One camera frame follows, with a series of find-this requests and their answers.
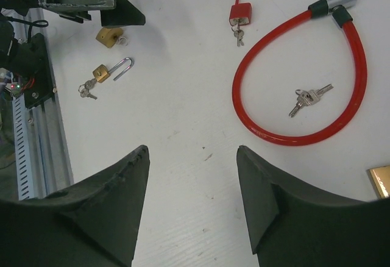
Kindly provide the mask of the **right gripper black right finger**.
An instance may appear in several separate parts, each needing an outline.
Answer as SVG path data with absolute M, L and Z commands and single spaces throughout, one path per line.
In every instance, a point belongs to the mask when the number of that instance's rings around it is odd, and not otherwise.
M 236 153 L 252 253 L 260 266 L 388 266 L 389 199 L 363 202 Z

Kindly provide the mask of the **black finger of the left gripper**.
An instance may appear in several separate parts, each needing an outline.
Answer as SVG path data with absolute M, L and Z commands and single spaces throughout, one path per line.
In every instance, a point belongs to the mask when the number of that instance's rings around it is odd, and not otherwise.
M 111 10 L 101 11 L 102 27 L 143 26 L 145 15 L 128 0 L 116 0 L 116 6 Z

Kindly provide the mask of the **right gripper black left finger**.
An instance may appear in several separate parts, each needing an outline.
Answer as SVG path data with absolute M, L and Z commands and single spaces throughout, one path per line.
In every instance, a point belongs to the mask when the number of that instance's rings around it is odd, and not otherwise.
M 43 199 L 1 201 L 2 266 L 130 266 L 149 176 L 141 145 Z

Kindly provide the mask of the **large brass padlock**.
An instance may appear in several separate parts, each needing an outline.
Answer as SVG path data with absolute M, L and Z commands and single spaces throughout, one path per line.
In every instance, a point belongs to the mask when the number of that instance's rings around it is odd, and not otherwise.
M 368 177 L 379 199 L 389 198 L 390 169 L 389 165 L 367 170 Z

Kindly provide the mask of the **small red padlock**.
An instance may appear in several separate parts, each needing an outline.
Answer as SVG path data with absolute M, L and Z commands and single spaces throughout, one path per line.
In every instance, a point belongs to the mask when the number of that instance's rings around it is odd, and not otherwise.
M 249 2 L 232 5 L 230 9 L 229 23 L 231 26 L 245 26 L 252 19 L 252 4 Z

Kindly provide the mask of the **large padlock keys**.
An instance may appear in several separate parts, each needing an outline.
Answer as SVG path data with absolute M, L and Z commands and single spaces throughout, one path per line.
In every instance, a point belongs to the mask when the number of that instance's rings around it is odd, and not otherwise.
M 296 105 L 290 111 L 289 117 L 293 118 L 303 107 L 308 107 L 318 103 L 321 100 L 321 97 L 328 91 L 333 89 L 332 84 L 328 84 L 317 90 L 296 90 L 297 95 Z

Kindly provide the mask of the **red cable lock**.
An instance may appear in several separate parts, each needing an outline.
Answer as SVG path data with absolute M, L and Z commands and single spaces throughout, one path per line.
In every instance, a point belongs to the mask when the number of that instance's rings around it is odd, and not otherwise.
M 366 94 L 368 81 L 368 68 L 366 53 L 361 37 L 350 14 L 350 9 L 356 5 L 357 0 L 317 0 L 305 7 L 303 12 L 288 18 L 285 22 L 266 32 L 243 56 L 238 64 L 232 79 L 231 100 L 232 107 L 240 123 L 251 134 L 270 144 L 301 147 L 318 144 L 328 140 L 343 130 L 358 113 Z M 347 93 L 342 96 L 342 104 L 337 112 L 331 114 L 330 119 L 324 121 L 310 132 L 287 132 L 280 125 L 291 127 L 303 121 L 308 122 L 308 114 L 295 114 L 293 118 L 289 113 L 296 106 L 297 90 L 318 90 L 327 85 L 334 85 L 335 80 L 327 75 L 323 68 L 314 68 L 312 72 L 303 71 L 303 68 L 313 68 L 314 62 L 307 65 L 299 64 L 293 60 L 293 56 L 303 59 L 303 53 L 308 50 L 304 47 L 307 43 L 313 47 L 314 43 L 304 36 L 305 28 L 309 34 L 314 34 L 314 27 L 320 23 L 329 23 L 334 27 L 337 35 L 341 36 L 342 51 L 346 52 L 351 64 L 347 66 L 348 81 Z M 256 104 L 265 110 L 265 116 L 255 111 L 249 104 L 251 94 L 244 91 L 251 88 L 250 80 L 254 80 L 255 68 L 260 65 L 260 60 L 271 55 L 276 60 L 278 68 L 286 68 L 284 76 L 277 73 L 277 84 L 272 80 L 271 88 L 267 88 L 259 96 L 263 101 L 256 100 Z

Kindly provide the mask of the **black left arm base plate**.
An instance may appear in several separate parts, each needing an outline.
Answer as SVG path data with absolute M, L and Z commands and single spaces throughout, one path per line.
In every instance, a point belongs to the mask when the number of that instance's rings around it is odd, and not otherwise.
M 20 45 L 21 76 L 26 79 L 23 95 L 27 109 L 42 105 L 54 96 L 54 82 L 49 63 L 46 40 L 43 34 L 35 34 L 30 42 Z

